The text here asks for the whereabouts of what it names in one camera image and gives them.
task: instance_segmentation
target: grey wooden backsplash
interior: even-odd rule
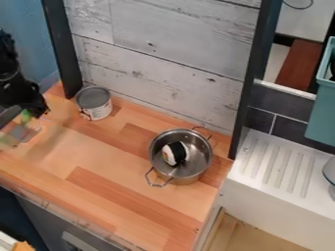
[[[84,81],[233,130],[261,0],[66,0]]]

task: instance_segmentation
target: blue wall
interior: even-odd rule
[[[25,78],[55,81],[58,68],[41,0],[0,0],[0,28],[13,35]]]

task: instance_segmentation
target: stainless steel pot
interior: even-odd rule
[[[209,140],[212,136],[206,139],[195,130],[196,128],[202,128],[202,126],[195,126],[192,129],[171,129],[154,138],[149,148],[153,167],[145,174],[149,185],[164,187],[168,183],[190,184],[197,181],[200,174],[211,165],[213,153]],[[175,141],[182,141],[186,144],[190,151],[190,159],[177,167],[171,167],[163,159],[162,148]],[[149,173],[153,170],[165,183],[157,184],[149,179]]]

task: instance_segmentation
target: grey cabinet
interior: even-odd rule
[[[92,235],[20,197],[17,198],[50,251],[126,250]]]

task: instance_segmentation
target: blue storage bin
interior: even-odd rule
[[[316,75],[319,89],[311,112],[305,137],[335,146],[335,81],[331,77],[330,61],[335,58],[335,37],[331,36]]]

